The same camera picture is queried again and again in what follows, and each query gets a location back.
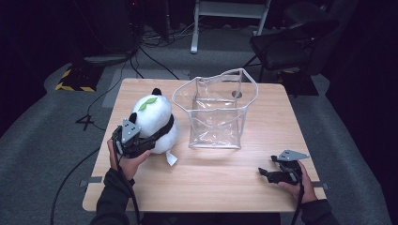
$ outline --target gray carpet floor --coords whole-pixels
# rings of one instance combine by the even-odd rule
[[[254,29],[201,32],[198,54],[190,53],[190,35],[180,36],[182,39],[165,47],[142,48],[172,71],[180,72],[181,78],[209,77],[240,68],[253,56],[249,38]],[[146,78],[174,79],[142,51],[131,62]],[[97,92],[54,90],[68,66],[48,77],[44,84],[47,95],[0,139],[0,224],[50,223],[54,196],[61,182],[103,139],[118,86],[105,93],[120,76],[138,77],[130,63],[120,64],[104,69]],[[248,72],[256,79],[259,67],[250,67]],[[319,96],[289,98],[319,176],[330,186],[326,194],[334,215],[342,224],[390,224],[380,185],[325,97],[328,80],[318,75],[313,76],[313,81]],[[75,121],[86,115],[88,108],[96,126],[83,131],[84,126]],[[79,184],[90,177],[96,156],[87,159],[62,188],[54,224],[88,224],[94,216],[82,208],[84,188]],[[283,225],[290,224],[292,216],[282,214]]]

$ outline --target clear plastic bag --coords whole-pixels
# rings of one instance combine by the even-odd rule
[[[257,95],[257,83],[243,68],[177,88],[172,100],[190,118],[189,147],[240,148],[246,112]]]

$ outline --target black chair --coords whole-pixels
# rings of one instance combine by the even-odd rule
[[[321,5],[313,2],[298,2],[283,10],[283,24],[288,26],[295,23],[322,21],[328,18],[333,0],[323,0]]]
[[[311,77],[306,73],[306,68],[311,62],[312,49],[316,46],[316,42],[338,25],[337,20],[299,22],[278,33],[253,36],[250,39],[250,45],[254,51],[254,57],[243,67],[261,65],[259,82],[265,70],[298,68],[300,78],[294,92],[296,98],[305,80]],[[252,64],[252,61],[257,58],[260,64]]]

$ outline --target floor mat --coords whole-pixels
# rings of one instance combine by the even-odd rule
[[[170,74],[167,70],[156,70],[156,69],[139,69],[139,72],[144,79],[166,79],[176,80],[176,78]],[[173,70],[173,73],[178,77],[179,80],[189,80],[190,72],[188,70]],[[113,108],[116,102],[117,93],[119,92],[121,81],[126,78],[138,78],[141,79],[138,74],[132,69],[124,69],[121,73],[120,69],[115,71],[115,75],[112,79],[111,84],[108,88],[103,102],[103,108]]]

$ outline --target person's arm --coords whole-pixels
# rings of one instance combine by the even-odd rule
[[[141,156],[136,158],[121,158],[119,165],[123,169],[123,175],[117,171],[113,141],[108,141],[108,149],[110,154],[111,169],[105,174],[104,185],[99,200],[97,202],[96,216],[91,220],[90,224],[129,224],[129,218],[126,216],[126,206],[129,201],[130,191],[125,183],[132,180],[137,173],[138,166],[143,163],[150,151],[145,151]]]
[[[336,225],[340,224],[331,213],[331,206],[326,199],[307,202],[301,205],[301,220],[305,224]]]
[[[119,172],[109,169],[105,175],[103,189],[97,202],[97,214],[91,224],[126,224],[129,218],[126,216],[126,206],[130,192],[124,184]]]
[[[302,185],[304,186],[304,195],[301,200],[302,215],[301,220],[305,224],[311,225],[338,225],[340,224],[336,217],[331,213],[331,206],[328,201],[318,200],[315,195],[313,182],[307,174],[307,170],[301,162],[298,162],[302,171]],[[285,182],[279,182],[278,186],[290,192],[293,197],[299,199],[299,184],[292,186]]]

